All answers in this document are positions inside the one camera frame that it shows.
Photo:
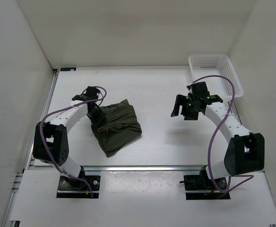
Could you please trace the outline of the olive green shorts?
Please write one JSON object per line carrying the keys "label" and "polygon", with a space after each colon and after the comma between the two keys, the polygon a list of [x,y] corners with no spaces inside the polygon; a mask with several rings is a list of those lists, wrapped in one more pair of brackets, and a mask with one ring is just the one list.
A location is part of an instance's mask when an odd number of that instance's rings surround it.
{"label": "olive green shorts", "polygon": [[102,106],[106,121],[91,125],[100,148],[107,157],[114,156],[122,147],[142,134],[134,107],[127,99],[119,103]]}

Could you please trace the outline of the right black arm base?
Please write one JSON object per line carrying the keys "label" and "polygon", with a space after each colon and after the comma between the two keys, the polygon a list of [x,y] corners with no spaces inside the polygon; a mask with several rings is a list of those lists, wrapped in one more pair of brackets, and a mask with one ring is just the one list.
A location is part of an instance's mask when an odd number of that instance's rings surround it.
{"label": "right black arm base", "polygon": [[184,185],[186,200],[230,200],[229,193],[221,193],[208,178],[205,167],[202,167],[198,175],[184,175],[179,181]]}

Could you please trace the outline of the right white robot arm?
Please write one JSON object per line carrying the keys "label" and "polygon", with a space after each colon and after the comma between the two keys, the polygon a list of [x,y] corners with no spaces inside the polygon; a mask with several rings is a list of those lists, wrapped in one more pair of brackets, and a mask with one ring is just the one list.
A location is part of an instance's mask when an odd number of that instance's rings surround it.
{"label": "right white robot arm", "polygon": [[208,164],[206,173],[199,177],[199,184],[204,189],[215,185],[216,179],[237,176],[264,169],[265,139],[261,133],[252,133],[242,126],[234,116],[227,112],[223,100],[218,95],[204,97],[177,95],[171,117],[179,114],[185,120],[195,121],[203,113],[216,126],[228,147],[223,160]]}

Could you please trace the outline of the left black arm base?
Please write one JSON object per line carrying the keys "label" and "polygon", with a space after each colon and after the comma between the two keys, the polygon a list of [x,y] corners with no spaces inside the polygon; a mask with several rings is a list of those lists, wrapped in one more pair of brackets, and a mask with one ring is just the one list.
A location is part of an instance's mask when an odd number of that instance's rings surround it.
{"label": "left black arm base", "polygon": [[81,171],[83,181],[78,181],[61,175],[57,187],[56,198],[62,199],[98,199],[100,192],[100,175],[86,175]]}

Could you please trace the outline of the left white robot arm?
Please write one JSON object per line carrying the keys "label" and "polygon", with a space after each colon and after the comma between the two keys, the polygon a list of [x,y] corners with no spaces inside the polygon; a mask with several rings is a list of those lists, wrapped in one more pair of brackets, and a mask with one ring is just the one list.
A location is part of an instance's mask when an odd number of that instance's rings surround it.
{"label": "left white robot arm", "polygon": [[99,94],[76,95],[68,107],[47,114],[36,125],[33,157],[56,167],[62,175],[70,178],[69,183],[75,189],[83,188],[86,178],[81,175],[82,167],[69,156],[68,133],[84,116],[93,124],[105,120],[104,113],[96,104],[103,100]]}

